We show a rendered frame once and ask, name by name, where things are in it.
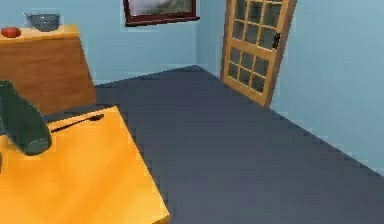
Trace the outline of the grey bowl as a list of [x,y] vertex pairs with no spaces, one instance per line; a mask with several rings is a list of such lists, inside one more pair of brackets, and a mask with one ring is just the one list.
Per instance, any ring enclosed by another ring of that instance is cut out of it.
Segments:
[[60,26],[59,14],[27,14],[26,19],[32,28],[41,32],[55,31]]

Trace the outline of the wooden glass pane door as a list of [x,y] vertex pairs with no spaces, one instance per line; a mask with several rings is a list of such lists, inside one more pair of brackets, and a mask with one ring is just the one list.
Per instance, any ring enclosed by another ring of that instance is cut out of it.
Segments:
[[[227,0],[221,80],[268,108],[297,0]],[[278,49],[275,33],[281,33]]]

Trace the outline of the dark framed picture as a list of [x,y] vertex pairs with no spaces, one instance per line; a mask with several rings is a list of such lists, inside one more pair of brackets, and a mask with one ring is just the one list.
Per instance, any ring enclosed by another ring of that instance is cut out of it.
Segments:
[[197,0],[122,0],[125,26],[138,27],[197,21]]

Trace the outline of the black spoon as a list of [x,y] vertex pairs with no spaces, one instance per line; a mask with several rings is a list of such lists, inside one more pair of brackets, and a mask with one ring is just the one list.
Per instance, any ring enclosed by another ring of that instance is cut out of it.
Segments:
[[74,126],[74,125],[77,125],[77,124],[82,123],[82,122],[85,122],[85,121],[92,121],[92,122],[94,122],[94,121],[101,120],[102,118],[104,118],[104,114],[93,115],[93,116],[91,116],[91,117],[87,117],[87,118],[85,118],[85,119],[78,120],[78,121],[76,121],[76,122],[72,122],[72,123],[70,123],[70,124],[66,124],[66,125],[64,125],[64,126],[55,128],[55,129],[51,130],[51,133],[56,133],[56,132],[65,130],[65,129],[69,128],[69,127],[72,127],[72,126]]

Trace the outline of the orange wooden table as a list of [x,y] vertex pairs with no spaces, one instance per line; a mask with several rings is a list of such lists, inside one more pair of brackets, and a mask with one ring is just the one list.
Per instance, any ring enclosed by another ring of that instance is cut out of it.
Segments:
[[[168,224],[170,213],[116,107],[25,156],[0,136],[0,224]],[[49,125],[58,128],[82,115]]]

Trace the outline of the brown wooden cabinet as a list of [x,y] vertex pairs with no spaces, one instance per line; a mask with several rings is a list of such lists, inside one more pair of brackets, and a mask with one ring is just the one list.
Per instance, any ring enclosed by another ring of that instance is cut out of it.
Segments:
[[11,81],[44,114],[96,102],[80,31],[73,24],[51,32],[23,28],[16,38],[0,34],[0,80]]

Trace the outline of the dark green bottle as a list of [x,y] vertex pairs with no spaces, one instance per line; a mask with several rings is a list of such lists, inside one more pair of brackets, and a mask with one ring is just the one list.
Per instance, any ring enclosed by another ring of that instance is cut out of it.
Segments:
[[44,153],[52,145],[43,115],[9,80],[0,80],[0,127],[24,155]]

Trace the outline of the red tomato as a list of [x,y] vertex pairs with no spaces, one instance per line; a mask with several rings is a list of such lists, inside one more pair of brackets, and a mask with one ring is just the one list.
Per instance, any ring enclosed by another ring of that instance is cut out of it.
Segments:
[[4,27],[1,34],[6,38],[17,38],[21,35],[21,30],[17,27]]

